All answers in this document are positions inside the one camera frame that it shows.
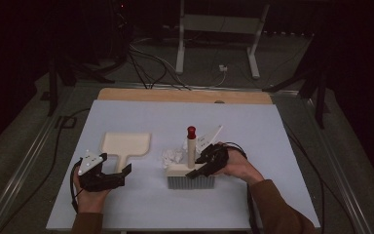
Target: white desk leg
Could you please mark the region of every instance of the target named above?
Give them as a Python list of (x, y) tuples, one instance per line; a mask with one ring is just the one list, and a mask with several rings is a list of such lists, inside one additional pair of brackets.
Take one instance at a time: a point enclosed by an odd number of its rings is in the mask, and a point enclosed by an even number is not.
[(259, 43), (260, 37), (262, 35), (264, 22), (266, 20), (267, 13), (269, 12), (270, 5), (266, 4), (263, 7), (262, 16), (260, 17), (259, 25), (257, 27), (257, 31), (254, 34), (254, 41), (251, 48), (247, 48), (247, 56), (248, 56), (248, 63), (250, 65), (251, 76), (255, 79), (260, 78), (259, 68), (257, 67), (256, 58), (254, 57), (254, 53), (256, 52), (257, 44)]
[(184, 0), (180, 0), (180, 33), (178, 38), (177, 62), (175, 64), (175, 73), (183, 74), (184, 66)]

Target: hand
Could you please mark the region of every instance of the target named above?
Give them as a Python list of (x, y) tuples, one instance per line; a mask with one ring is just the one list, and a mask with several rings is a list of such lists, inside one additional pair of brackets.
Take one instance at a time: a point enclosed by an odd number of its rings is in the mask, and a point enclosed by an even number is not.
[(227, 149), (227, 151), (229, 153), (227, 165), (215, 175), (235, 176), (244, 180), (250, 186), (264, 180), (264, 177), (244, 158), (241, 152), (231, 148)]
[(87, 190), (83, 190), (80, 186), (78, 171), (79, 167), (77, 167), (74, 172), (74, 185), (77, 193), (79, 193), (77, 196), (78, 213), (102, 213), (105, 198), (111, 190), (104, 190), (100, 192), (89, 192)]

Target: brown sleeve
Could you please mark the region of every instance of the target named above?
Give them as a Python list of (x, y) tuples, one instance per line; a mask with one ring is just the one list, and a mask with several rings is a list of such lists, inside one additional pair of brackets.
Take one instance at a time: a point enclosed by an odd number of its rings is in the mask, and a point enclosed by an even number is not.
[(253, 184), (250, 192), (266, 234), (316, 233), (310, 220), (285, 203), (270, 179)]
[(72, 234), (98, 234), (102, 230), (102, 218), (100, 213), (78, 213), (72, 225)]

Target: dark background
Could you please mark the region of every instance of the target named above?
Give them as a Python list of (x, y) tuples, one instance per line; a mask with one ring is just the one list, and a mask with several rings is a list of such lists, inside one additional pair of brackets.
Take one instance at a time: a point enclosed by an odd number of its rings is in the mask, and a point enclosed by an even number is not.
[[(0, 134), (35, 95), (33, 82), (48, 72), (48, 51), (85, 62), (106, 57), (100, 45), (113, 36), (107, 33), (113, 2), (0, 0)], [(178, 1), (114, 3), (130, 25), (157, 39), (168, 36), (163, 25), (178, 24)], [(192, 13), (252, 17), (260, 9), (244, 0), (186, 1)], [(296, 75), (325, 62), (327, 87), (374, 167), (374, 1), (281, 1), (271, 6), (265, 31), (315, 34)]]

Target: gray carpet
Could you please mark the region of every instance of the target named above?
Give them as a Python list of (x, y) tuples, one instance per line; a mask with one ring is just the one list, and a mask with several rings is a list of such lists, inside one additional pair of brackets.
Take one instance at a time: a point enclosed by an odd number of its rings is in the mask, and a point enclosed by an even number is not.
[[(245, 55), (246, 43), (225, 44), (219, 45), (219, 47), (206, 45), (205, 42), (200, 46), (189, 45), (186, 49), (184, 74), (178, 78), (167, 74), (154, 87), (174, 89), (173, 86), (176, 86), (183, 89), (177, 85), (180, 82), (191, 89), (229, 88), (248, 91), (269, 87), (293, 74), (309, 40), (292, 36), (262, 37), (256, 51), (256, 59), (261, 73), (259, 80), (250, 77)], [(140, 51), (160, 57), (171, 65), (175, 65), (177, 43), (174, 39), (155, 42), (140, 38), (139, 42), (133, 43), (133, 45)], [(158, 62), (137, 56), (134, 58), (152, 77), (150, 83), (163, 74), (163, 67)], [(228, 67), (225, 78), (224, 74), (218, 70), (219, 64), (226, 64)], [(116, 84), (109, 85), (110, 87), (143, 87), (130, 63), (124, 64), (106, 77), (116, 81)], [(0, 195), (23, 157), (28, 154), (30, 145), (39, 135), (42, 126), (51, 120), (54, 126), (59, 115), (70, 115), (75, 111), (91, 107), (100, 89), (106, 87), (86, 77), (81, 77), (75, 87), (63, 89), (61, 97), (64, 102), (59, 107), (56, 116), (50, 119), (46, 116), (48, 103), (39, 100), (42, 93), (48, 90), (47, 79), (45, 76), (37, 82), (39, 88), (37, 96), (0, 136)], [(293, 95), (300, 89), (302, 83), (298, 82), (287, 87), (289, 95), (287, 92), (273, 95), (273, 101), (280, 111), (283, 122), (300, 140), (309, 159), (330, 188), (330, 190), (324, 188), (323, 206), (318, 175), (301, 149), (292, 142), (295, 156), (320, 221), (322, 221), (324, 208), (324, 233), (355, 233), (347, 216), (348, 206), (345, 204), (346, 201), (352, 200), (347, 200), (344, 197), (344, 189), (343, 187), (341, 189), (337, 176), (332, 170), (334, 165), (329, 160), (329, 150), (326, 147), (329, 145), (331, 152), (337, 155), (343, 174), (346, 176), (351, 191), (355, 194), (355, 200), (371, 230), (371, 232), (364, 233), (374, 233), (374, 171), (332, 92), (327, 91), (326, 93), (327, 112), (323, 116), (325, 130), (319, 130), (310, 117), (313, 109), (310, 107), (309, 101)], [(45, 226), (87, 115), (88, 111), (78, 114), (76, 126), (61, 131), (54, 170), (37, 193), (8, 222), (2, 233), (57, 233), (46, 230)], [(58, 129), (52, 128), (48, 138), (43, 140), (42, 150), (37, 154), (36, 160), (32, 162), (32, 167), (22, 187), (19, 188), (17, 198), (13, 203), (8, 204), (8, 210), (6, 215), (2, 215), (0, 226), (25, 201), (49, 171), (55, 154), (57, 133)]]

